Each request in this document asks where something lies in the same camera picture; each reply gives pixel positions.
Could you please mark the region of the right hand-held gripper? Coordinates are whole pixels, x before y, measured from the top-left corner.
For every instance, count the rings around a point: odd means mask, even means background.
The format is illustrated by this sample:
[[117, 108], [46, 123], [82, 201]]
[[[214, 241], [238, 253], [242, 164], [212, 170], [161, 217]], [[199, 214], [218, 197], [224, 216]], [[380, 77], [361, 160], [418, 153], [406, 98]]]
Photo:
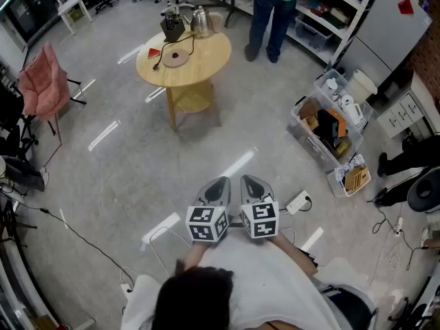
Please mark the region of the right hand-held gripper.
[[252, 239], [275, 237], [279, 229], [279, 204], [272, 187], [253, 175], [240, 180], [241, 219]]

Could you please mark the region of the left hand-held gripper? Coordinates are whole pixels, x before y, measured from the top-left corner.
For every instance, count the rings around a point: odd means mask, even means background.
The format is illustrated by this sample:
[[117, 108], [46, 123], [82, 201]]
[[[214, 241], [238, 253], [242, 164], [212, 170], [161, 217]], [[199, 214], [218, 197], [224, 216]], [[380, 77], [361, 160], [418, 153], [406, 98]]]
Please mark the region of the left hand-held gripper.
[[221, 176], [204, 185], [197, 193], [196, 206], [189, 206], [186, 227], [192, 241], [216, 243], [226, 233], [229, 220], [231, 181]]

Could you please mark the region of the stainless steel kettle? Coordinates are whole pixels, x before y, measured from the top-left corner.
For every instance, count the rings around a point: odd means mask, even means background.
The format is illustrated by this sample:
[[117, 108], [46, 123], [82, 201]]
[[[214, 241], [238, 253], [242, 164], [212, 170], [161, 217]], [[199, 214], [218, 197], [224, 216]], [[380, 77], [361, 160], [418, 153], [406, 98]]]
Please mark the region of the stainless steel kettle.
[[190, 20], [184, 16], [185, 22], [190, 26], [190, 30], [196, 39], [208, 39], [221, 31], [224, 25], [224, 17], [218, 12], [209, 12], [202, 5], [193, 12]]

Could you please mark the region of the person's left forearm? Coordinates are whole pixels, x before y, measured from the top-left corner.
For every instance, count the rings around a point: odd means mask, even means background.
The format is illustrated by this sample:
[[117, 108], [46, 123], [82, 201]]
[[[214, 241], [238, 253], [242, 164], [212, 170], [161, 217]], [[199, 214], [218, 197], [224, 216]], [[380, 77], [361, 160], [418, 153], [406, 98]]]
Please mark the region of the person's left forearm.
[[184, 269], [188, 270], [192, 267], [198, 266], [210, 246], [211, 243], [209, 242], [195, 241], [184, 258]]

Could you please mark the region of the person's right forearm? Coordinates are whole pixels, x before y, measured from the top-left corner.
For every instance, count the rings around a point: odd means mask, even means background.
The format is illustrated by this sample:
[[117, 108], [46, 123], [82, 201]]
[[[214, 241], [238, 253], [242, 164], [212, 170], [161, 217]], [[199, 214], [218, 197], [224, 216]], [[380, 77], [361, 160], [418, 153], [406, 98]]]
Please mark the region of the person's right forearm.
[[293, 260], [308, 277], [311, 278], [318, 272], [316, 266], [308, 256], [295, 247], [282, 232], [279, 232], [276, 236], [270, 237], [269, 240], [286, 253], [286, 255], [288, 255], [288, 257]]

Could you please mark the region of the clear bin of brown boxes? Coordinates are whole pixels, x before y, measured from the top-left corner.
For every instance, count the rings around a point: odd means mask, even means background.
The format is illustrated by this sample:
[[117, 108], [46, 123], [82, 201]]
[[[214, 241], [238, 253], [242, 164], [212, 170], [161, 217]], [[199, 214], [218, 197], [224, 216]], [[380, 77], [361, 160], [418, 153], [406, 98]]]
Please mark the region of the clear bin of brown boxes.
[[295, 104], [287, 130], [326, 172], [350, 162], [363, 140], [347, 115], [321, 93]]

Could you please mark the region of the white plastic basket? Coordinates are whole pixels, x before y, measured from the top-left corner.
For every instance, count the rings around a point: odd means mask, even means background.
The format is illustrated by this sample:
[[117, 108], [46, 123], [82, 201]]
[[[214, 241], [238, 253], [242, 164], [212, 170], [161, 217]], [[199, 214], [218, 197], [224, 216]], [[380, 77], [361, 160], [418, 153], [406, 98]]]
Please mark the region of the white plastic basket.
[[355, 192], [347, 192], [344, 188], [345, 176], [356, 167], [367, 167], [364, 158], [361, 155], [356, 155], [348, 164], [340, 168], [333, 169], [327, 174], [327, 180], [333, 191], [335, 197], [350, 197], [356, 192], [360, 191], [371, 180], [371, 175], [368, 171], [368, 181]]

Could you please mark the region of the person's white shirt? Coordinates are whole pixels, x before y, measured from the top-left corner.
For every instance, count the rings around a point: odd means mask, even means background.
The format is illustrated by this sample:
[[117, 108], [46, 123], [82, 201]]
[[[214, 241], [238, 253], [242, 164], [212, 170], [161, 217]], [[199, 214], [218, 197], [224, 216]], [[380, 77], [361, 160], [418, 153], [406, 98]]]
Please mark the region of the person's white shirt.
[[196, 267], [141, 276], [121, 330], [341, 330], [314, 283], [269, 239], [230, 229]]

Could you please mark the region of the wooden slotted box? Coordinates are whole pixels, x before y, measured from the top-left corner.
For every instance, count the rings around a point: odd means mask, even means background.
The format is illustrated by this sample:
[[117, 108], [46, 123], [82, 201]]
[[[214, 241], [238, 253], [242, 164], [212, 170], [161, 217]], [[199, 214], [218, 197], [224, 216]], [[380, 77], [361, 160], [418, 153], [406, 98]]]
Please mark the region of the wooden slotted box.
[[355, 192], [368, 181], [367, 167], [356, 167], [345, 176], [344, 188], [347, 192]]

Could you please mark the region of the round wooden table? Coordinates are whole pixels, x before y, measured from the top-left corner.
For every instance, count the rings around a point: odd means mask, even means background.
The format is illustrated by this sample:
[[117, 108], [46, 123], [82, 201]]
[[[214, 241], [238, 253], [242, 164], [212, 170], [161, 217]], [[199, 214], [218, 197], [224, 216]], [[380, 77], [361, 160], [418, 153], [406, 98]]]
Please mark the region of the round wooden table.
[[[163, 32], [148, 40], [136, 59], [138, 74], [149, 84], [161, 87], [166, 91], [170, 125], [177, 130], [175, 112], [199, 113], [210, 110], [221, 125], [221, 118], [214, 95], [212, 77], [219, 73], [228, 63], [232, 47], [229, 38], [218, 32], [206, 39], [193, 37], [186, 29], [176, 43], [165, 43]], [[150, 48], [161, 51], [161, 55], [148, 59]], [[178, 68], [167, 68], [162, 57], [177, 49], [190, 54], [188, 62]]]

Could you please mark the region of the white round appliance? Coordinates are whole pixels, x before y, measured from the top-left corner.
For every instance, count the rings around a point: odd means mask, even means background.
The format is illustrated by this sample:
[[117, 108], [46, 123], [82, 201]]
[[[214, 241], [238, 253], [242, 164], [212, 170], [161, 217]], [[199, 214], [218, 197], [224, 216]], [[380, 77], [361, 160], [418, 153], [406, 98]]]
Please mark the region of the white round appliance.
[[328, 97], [330, 97], [333, 101], [338, 99], [338, 93], [337, 93], [338, 84], [337, 84], [335, 78], [328, 78], [325, 81], [323, 89], [324, 89], [325, 94]]

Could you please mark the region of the cream plastic bucket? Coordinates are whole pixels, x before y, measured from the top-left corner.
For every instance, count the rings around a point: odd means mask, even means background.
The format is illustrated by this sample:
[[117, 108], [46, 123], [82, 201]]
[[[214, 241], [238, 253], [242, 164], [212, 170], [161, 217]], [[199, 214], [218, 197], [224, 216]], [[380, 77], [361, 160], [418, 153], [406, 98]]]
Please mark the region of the cream plastic bucket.
[[366, 74], [357, 69], [347, 83], [346, 92], [355, 103], [362, 104], [369, 96], [377, 94], [377, 87]]

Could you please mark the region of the brown remote holder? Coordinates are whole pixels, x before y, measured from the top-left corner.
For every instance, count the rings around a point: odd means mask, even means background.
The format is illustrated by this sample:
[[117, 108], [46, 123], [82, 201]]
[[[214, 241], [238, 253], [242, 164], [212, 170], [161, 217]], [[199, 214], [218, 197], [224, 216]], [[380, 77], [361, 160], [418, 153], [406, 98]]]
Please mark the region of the brown remote holder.
[[166, 23], [165, 19], [161, 21], [160, 25], [165, 36], [165, 43], [177, 42], [186, 30], [184, 23], [181, 19], [178, 19], [178, 22], [173, 23], [171, 29], [168, 29], [169, 24]]

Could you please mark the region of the white drawer cabinet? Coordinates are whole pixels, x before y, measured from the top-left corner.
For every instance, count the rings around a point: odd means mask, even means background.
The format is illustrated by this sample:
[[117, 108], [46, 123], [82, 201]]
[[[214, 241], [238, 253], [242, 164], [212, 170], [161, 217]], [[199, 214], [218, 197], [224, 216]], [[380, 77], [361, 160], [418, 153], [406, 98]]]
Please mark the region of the white drawer cabinet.
[[393, 138], [424, 118], [422, 106], [410, 90], [398, 96], [396, 101], [379, 115], [377, 121], [385, 133]]

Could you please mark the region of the clear lidded storage box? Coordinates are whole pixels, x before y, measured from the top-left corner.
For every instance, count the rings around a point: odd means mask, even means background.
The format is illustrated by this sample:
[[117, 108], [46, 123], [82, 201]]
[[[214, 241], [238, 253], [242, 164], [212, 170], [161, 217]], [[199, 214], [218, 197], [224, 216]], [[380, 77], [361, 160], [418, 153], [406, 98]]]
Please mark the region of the clear lidded storage box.
[[317, 52], [320, 52], [334, 36], [332, 31], [306, 15], [296, 17], [295, 21], [296, 36]]

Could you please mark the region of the grey oval shell device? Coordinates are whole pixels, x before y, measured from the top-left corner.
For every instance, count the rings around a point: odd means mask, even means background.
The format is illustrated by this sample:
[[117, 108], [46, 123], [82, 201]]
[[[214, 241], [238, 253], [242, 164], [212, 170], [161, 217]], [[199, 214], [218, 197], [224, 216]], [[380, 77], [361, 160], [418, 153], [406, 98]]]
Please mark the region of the grey oval shell device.
[[440, 211], [440, 167], [430, 169], [411, 186], [407, 202], [415, 212]]

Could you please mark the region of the pink folding chair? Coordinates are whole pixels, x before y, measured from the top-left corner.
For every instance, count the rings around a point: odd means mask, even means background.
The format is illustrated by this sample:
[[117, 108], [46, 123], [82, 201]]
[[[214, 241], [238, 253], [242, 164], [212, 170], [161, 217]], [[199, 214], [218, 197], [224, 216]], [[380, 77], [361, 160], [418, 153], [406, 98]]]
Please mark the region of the pink folding chair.
[[70, 101], [86, 105], [71, 96], [69, 83], [80, 81], [67, 77], [52, 44], [46, 42], [40, 52], [19, 72], [19, 92], [24, 99], [24, 114], [47, 122], [53, 135], [60, 136], [57, 115]]

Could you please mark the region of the white metal shelf unit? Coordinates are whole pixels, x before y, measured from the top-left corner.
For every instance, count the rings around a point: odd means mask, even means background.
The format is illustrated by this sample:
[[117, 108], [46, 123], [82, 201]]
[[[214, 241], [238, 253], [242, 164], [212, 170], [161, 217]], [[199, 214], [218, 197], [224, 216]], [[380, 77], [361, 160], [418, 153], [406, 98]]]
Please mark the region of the white metal shelf unit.
[[297, 0], [296, 17], [308, 16], [334, 33], [320, 51], [310, 48], [295, 33], [295, 19], [290, 23], [287, 36], [329, 66], [336, 64], [342, 52], [353, 40], [362, 18], [368, 14], [373, 0]]

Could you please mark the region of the grey metal cabinet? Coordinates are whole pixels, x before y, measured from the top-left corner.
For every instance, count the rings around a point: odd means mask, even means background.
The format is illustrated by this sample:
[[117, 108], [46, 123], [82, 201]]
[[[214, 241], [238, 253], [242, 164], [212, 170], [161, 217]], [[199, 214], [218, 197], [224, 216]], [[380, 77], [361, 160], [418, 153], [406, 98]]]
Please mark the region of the grey metal cabinet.
[[401, 14], [403, 0], [375, 0], [350, 46], [340, 59], [346, 79], [355, 70], [379, 87], [403, 62], [432, 23], [418, 3], [410, 0], [414, 14]]

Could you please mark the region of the black swivel chair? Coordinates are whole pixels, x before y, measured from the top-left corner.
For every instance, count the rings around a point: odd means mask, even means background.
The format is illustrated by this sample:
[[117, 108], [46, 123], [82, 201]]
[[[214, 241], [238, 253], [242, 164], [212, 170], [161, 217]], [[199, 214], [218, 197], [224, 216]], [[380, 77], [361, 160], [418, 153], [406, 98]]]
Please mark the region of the black swivel chair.
[[33, 119], [33, 115], [24, 115], [24, 97], [0, 82], [0, 129], [9, 133], [2, 144], [0, 140], [0, 155], [28, 162], [27, 152], [39, 144], [30, 130]]

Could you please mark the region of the small white table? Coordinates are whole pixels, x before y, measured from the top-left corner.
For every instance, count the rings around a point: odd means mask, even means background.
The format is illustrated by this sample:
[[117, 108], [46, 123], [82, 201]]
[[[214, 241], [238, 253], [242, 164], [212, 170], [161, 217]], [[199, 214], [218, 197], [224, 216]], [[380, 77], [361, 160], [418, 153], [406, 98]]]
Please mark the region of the small white table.
[[73, 26], [73, 24], [69, 21], [67, 13], [69, 10], [71, 10], [74, 6], [79, 6], [82, 10], [83, 14], [88, 18], [89, 22], [92, 23], [93, 19], [87, 10], [83, 0], [68, 0], [65, 3], [62, 3], [58, 7], [58, 15], [63, 20], [64, 24], [67, 26], [68, 30], [70, 31], [71, 35], [76, 34], [76, 30]]

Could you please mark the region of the black double door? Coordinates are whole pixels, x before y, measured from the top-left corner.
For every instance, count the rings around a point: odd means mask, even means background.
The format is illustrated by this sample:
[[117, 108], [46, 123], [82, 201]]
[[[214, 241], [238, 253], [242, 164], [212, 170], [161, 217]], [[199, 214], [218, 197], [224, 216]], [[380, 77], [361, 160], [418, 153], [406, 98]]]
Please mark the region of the black double door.
[[5, 13], [23, 40], [28, 42], [58, 18], [58, 4], [57, 0], [11, 0]]

